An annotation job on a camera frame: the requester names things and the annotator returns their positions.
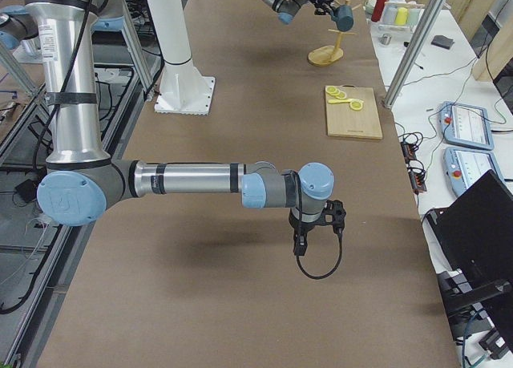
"wooden cutting board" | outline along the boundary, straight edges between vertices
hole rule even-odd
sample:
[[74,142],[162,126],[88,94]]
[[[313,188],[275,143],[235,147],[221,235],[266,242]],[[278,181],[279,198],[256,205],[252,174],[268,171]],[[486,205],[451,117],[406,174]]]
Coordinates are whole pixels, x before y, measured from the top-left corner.
[[383,133],[379,123],[374,89],[372,87],[336,87],[344,91],[347,98],[362,99],[364,103],[363,109],[354,111],[348,103],[328,103],[329,99],[335,99],[335,97],[325,92],[328,135],[381,140]]

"computer monitor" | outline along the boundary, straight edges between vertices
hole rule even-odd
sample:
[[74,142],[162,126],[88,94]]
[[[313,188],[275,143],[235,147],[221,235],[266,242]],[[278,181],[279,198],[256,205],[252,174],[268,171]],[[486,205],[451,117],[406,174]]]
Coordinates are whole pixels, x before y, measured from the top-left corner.
[[[473,289],[504,279],[513,284],[513,195],[492,171],[463,193],[437,222],[442,250]],[[482,301],[513,350],[513,293]]]

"red cylinder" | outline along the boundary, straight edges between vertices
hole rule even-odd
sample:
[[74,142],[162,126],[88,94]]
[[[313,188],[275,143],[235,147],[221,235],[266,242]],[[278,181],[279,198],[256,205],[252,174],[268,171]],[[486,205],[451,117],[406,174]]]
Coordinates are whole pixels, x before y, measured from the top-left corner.
[[376,0],[376,6],[374,6],[374,12],[372,13],[372,17],[370,19],[372,22],[377,22],[382,18],[385,2],[386,0]]

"brown tabletop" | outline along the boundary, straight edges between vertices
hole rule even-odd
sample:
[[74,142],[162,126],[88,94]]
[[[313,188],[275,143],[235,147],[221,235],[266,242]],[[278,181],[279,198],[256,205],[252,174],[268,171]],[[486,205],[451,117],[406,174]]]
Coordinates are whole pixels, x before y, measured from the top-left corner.
[[[306,55],[335,35],[311,6],[283,26],[259,0],[189,0],[195,64],[217,80],[212,110],[146,105],[125,155],[329,165],[347,210],[341,268],[301,274],[286,209],[245,209],[237,194],[124,201],[95,226],[39,366],[458,366],[392,115],[379,107],[383,140],[326,135],[324,85],[385,93],[355,16],[345,57],[320,68]],[[336,251],[316,228],[304,264],[325,272]]]

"white table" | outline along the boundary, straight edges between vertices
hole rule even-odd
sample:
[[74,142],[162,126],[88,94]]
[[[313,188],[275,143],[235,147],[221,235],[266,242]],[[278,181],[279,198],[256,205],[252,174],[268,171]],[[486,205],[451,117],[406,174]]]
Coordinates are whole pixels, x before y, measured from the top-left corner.
[[[378,41],[379,37],[384,33],[392,35],[392,40],[388,46],[383,46]],[[406,51],[403,43],[410,41],[411,33],[383,30],[378,27],[378,25],[372,24],[371,34],[373,36],[376,56],[379,60],[383,82],[385,86],[388,87]],[[454,45],[450,50],[445,50],[430,44],[433,37],[437,34],[445,35],[454,40]],[[451,72],[454,69],[465,66],[473,58],[475,58],[475,53],[465,39],[462,31],[459,29],[458,24],[449,10],[443,10],[438,16],[438,20],[434,24],[426,40],[426,44],[422,48],[421,54],[417,58],[416,63],[422,66],[423,70],[418,66],[414,66],[406,83],[428,75]],[[488,117],[490,119],[500,121],[500,116],[494,110],[494,104],[500,98],[500,94],[495,89],[493,83],[474,80],[471,76],[472,66],[473,63],[456,71],[454,74],[424,79],[418,83],[412,83],[403,87],[392,109],[395,120],[404,126],[406,132],[420,131],[425,137],[435,136],[435,131],[428,123],[428,115],[435,113],[440,103],[444,101],[454,102],[460,93],[462,93],[463,84],[468,79],[458,101],[485,107],[488,110]],[[492,128],[504,129],[507,127],[513,129],[513,117],[506,104],[500,100],[496,107],[506,117],[507,123],[504,125],[493,123]],[[426,167],[430,162],[431,153],[442,139],[438,115],[432,116],[431,122],[436,127],[436,138],[424,140],[417,152],[417,157]],[[402,134],[400,127],[398,127],[398,134]],[[493,138],[495,142],[494,154],[499,163],[500,170],[505,178],[513,178],[513,160],[511,160],[513,134],[494,134]],[[445,169],[443,168],[443,152],[448,146],[454,145],[443,142],[434,152],[433,162],[429,167],[426,181],[427,192],[422,193],[419,197],[418,212],[421,216],[431,208],[447,207],[456,199],[450,187]],[[513,184],[509,183],[507,186],[513,191]],[[433,261],[436,272],[441,273],[444,270],[450,270],[450,266],[443,256],[442,250],[427,223],[424,224],[424,233],[426,234],[426,239],[430,246],[431,260]],[[467,340],[466,355],[472,362],[475,362],[483,354],[483,349],[479,346],[478,340],[485,334],[486,332],[476,334]],[[513,354],[510,352],[498,361],[488,358],[479,366],[482,368],[511,368],[513,366]]]

